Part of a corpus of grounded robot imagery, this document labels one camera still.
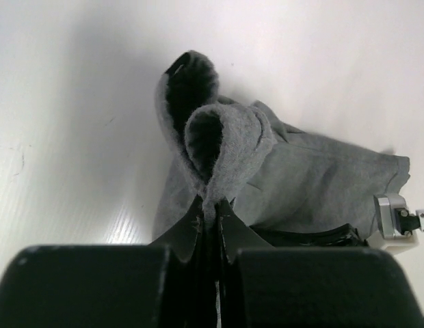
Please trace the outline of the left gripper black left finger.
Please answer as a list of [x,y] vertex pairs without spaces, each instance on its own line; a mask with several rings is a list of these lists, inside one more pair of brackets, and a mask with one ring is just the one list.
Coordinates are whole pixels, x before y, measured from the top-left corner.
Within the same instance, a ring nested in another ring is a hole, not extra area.
[[197,197],[149,245],[37,245],[0,281],[0,327],[206,327]]

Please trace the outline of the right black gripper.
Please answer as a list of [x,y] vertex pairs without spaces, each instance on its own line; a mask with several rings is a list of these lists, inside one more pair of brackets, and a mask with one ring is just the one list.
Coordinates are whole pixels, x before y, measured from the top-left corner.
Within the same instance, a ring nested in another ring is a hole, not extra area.
[[332,230],[315,233],[283,232],[266,228],[250,228],[274,247],[367,247],[368,242],[358,230],[345,224]]

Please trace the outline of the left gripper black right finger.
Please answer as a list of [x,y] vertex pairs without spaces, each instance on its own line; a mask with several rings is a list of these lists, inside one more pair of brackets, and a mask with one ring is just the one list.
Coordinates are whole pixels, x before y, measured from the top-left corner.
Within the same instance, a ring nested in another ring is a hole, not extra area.
[[216,207],[223,327],[424,327],[406,275],[370,247],[273,247]]

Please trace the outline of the grey shorts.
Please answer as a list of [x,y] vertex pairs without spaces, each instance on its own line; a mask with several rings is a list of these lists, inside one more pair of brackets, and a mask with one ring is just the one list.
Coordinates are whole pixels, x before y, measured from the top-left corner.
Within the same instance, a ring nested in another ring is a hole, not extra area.
[[155,108],[173,160],[154,238],[196,196],[205,210],[228,200],[253,228],[311,233],[348,223],[367,238],[377,228],[374,195],[398,193],[410,177],[406,156],[307,133],[260,101],[244,105],[220,95],[213,63],[196,51],[163,73]]

